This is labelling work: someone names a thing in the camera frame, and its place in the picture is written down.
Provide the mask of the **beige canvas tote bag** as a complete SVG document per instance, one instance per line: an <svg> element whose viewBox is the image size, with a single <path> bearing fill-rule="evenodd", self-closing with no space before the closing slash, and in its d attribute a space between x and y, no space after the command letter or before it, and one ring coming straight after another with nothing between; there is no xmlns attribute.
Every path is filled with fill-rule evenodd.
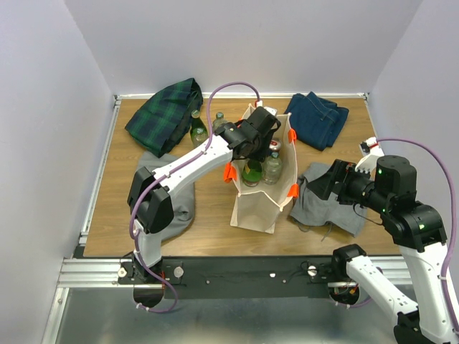
<svg viewBox="0 0 459 344"><path fill-rule="evenodd" d="M290 113L277 116L280 128L274 137L281 142L280 159L283 163L277 183L267 185L261 181L256 186L246 186L242 181L244 160L233 161L225 166L224 181L233 182L237 190L231 226L272 234L280 213L298 196L296 132L290 125L290 116Z"/></svg>

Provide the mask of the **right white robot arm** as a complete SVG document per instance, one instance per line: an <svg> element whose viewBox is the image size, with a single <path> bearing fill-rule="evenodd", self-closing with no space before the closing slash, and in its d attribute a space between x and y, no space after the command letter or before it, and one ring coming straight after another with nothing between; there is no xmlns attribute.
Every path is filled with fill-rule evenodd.
<svg viewBox="0 0 459 344"><path fill-rule="evenodd" d="M449 273L442 271L448 248L440 214L416 199L417 171L401 156L376 160L375 178L355 164L335 160L307 187L320 199L336 194L340 204L360 205L380 215L409 270L415 300L395 287L357 244L333 251L331 275L358 284L390 318L398 343L457 343L453 316L458 301L448 297Z"/></svg>

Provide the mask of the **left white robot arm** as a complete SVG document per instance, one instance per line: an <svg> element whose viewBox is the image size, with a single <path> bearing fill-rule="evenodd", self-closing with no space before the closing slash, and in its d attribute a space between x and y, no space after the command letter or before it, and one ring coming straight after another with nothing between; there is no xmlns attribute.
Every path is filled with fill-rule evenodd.
<svg viewBox="0 0 459 344"><path fill-rule="evenodd" d="M179 192L234 160L263 161L280 126L275 115L257 107L246 119L220 125L204 143L174 162L154 171L145 167L136 171L127 203L137 261L134 274L140 281L150 283L158 277L162 231L174 219L173 200Z"/></svg>

